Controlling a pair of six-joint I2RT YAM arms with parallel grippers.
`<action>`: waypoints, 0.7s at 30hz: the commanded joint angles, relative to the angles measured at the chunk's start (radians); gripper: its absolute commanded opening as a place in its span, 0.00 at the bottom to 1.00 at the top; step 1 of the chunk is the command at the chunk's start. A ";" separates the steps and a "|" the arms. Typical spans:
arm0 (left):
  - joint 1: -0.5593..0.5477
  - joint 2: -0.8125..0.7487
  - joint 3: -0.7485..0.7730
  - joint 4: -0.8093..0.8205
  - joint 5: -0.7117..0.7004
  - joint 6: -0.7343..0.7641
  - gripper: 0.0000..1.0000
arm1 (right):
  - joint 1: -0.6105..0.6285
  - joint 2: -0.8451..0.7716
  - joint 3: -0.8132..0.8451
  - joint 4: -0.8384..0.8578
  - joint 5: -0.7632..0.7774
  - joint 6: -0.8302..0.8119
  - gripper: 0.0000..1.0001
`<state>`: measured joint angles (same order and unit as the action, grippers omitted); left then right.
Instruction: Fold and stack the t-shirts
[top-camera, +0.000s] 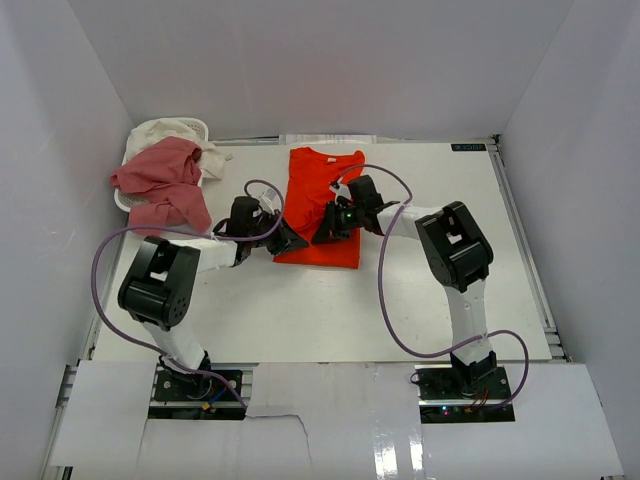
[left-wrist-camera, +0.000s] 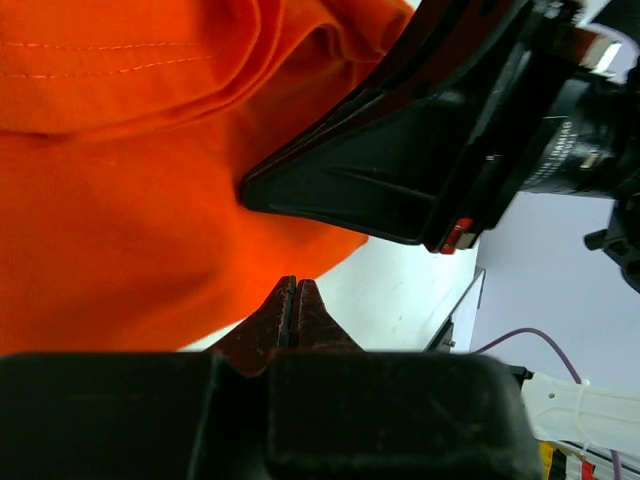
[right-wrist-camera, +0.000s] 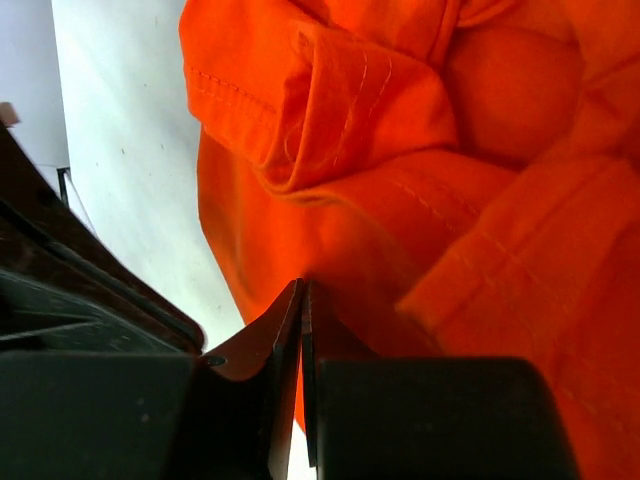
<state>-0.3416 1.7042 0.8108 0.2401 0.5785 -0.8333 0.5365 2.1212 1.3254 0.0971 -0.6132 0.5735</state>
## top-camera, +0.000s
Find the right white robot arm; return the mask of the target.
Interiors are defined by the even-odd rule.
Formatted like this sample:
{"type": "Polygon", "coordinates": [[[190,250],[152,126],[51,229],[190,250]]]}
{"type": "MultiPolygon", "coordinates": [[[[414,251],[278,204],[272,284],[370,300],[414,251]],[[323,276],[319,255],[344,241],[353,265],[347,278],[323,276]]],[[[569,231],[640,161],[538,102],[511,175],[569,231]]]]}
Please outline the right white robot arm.
{"type": "Polygon", "coordinates": [[[329,189],[333,198],[326,203],[312,242],[341,242],[360,229],[381,236],[384,244],[392,236],[418,241],[448,301],[452,388],[463,398],[477,397],[497,368],[484,302],[494,254],[467,206],[460,201],[441,208],[386,202],[368,175],[347,183],[334,181],[329,189]]]}

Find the pink t-shirt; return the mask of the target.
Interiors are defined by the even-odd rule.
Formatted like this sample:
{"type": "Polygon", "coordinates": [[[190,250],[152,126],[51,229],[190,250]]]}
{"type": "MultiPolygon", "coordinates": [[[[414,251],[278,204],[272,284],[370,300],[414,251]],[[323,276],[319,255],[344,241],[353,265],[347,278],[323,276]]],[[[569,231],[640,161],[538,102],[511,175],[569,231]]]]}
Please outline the pink t-shirt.
{"type": "Polygon", "coordinates": [[[188,225],[198,233],[211,226],[198,182],[202,150],[196,143],[167,137],[135,155],[111,174],[110,185],[143,201],[129,213],[131,226],[149,228],[188,225]]]}

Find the orange t-shirt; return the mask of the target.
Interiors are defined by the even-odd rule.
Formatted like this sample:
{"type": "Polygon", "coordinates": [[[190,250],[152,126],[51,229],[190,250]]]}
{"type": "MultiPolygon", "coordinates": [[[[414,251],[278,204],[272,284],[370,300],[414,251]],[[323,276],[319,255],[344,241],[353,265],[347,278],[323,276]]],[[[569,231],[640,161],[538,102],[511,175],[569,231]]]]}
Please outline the orange t-shirt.
{"type": "MultiPolygon", "coordinates": [[[[326,204],[335,198],[330,183],[347,171],[346,180],[359,176],[366,162],[362,151],[348,155],[317,152],[310,147],[295,148],[289,155],[289,179],[284,219],[304,240],[311,241],[320,227],[326,204]]],[[[307,248],[278,255],[280,264],[357,269],[360,262],[360,233],[337,243],[310,244],[307,248]]]]}

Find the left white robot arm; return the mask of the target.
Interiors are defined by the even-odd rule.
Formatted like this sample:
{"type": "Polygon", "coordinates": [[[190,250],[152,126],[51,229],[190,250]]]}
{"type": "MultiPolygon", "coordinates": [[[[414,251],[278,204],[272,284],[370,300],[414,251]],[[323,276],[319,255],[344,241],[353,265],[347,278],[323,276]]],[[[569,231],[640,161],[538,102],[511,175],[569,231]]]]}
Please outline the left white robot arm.
{"type": "Polygon", "coordinates": [[[251,196],[236,197],[230,216],[213,232],[223,239],[146,237],[118,292],[119,307],[151,335],[162,351],[161,365],[191,399],[212,388],[209,355],[185,321],[196,275],[236,267],[256,248],[279,256],[309,246],[269,199],[251,196]]]}

